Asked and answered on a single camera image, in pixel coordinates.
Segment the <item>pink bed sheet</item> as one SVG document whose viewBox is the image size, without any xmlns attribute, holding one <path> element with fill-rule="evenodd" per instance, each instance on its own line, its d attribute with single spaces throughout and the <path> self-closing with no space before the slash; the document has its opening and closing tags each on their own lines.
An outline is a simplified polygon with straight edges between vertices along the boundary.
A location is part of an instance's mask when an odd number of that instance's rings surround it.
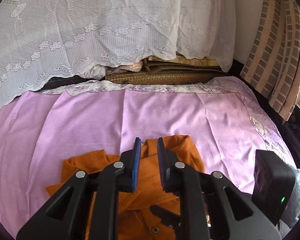
<svg viewBox="0 0 300 240">
<path fill-rule="evenodd" d="M 25 92 L 0 110 L 0 222 L 15 236 L 61 180 L 64 159 L 96 150 L 120 154 L 170 135 L 193 140 L 207 172 L 241 191 L 254 187 L 257 149 L 293 157 L 253 91 L 235 77 L 181 86 L 91 81 Z"/>
</svg>

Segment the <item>brown checkered curtain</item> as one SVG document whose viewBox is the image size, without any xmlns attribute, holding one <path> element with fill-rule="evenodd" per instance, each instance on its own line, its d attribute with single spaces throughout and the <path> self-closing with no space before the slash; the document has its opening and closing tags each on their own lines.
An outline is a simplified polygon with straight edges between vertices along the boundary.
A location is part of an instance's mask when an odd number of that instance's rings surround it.
<svg viewBox="0 0 300 240">
<path fill-rule="evenodd" d="M 295 0 L 263 0 L 241 78 L 288 121 L 300 96 L 300 7 Z"/>
</svg>

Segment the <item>woven bamboo mat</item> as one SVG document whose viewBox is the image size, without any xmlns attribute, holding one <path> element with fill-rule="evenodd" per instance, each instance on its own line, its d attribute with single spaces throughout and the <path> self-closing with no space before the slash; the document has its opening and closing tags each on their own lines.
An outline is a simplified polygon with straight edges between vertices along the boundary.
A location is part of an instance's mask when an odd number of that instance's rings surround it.
<svg viewBox="0 0 300 240">
<path fill-rule="evenodd" d="M 188 85 L 227 75 L 216 60 L 187 59 L 178 55 L 172 60 L 149 56 L 133 65 L 107 68 L 104 79 L 118 84 Z"/>
</svg>

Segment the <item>white lace cover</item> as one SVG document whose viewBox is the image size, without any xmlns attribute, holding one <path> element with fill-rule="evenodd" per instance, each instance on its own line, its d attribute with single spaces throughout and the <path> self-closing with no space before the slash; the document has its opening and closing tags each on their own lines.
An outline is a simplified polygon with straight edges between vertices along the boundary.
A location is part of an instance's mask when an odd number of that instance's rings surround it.
<svg viewBox="0 0 300 240">
<path fill-rule="evenodd" d="M 52 77 L 102 77 L 146 57 L 216 60 L 235 47 L 235 0 L 3 0 L 0 109 Z"/>
</svg>

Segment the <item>orange knit cat cardigan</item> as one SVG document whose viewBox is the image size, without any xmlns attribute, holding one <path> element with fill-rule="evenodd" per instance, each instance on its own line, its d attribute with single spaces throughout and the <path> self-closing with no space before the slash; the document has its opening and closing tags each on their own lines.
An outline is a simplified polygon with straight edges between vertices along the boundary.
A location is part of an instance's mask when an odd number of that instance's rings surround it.
<svg viewBox="0 0 300 240">
<path fill-rule="evenodd" d="M 175 239 L 173 229 L 161 224 L 160 219 L 150 211 L 151 205 L 158 205 L 180 213 L 179 198 L 165 193 L 161 186 L 157 142 L 156 139 L 148 139 L 141 147 L 137 190 L 119 194 L 119 239 Z M 75 172 L 100 172 L 119 158 L 119 155 L 108 155 L 105 150 L 98 150 L 65 159 L 61 182 L 46 187 L 46 191 L 52 196 Z"/>
</svg>

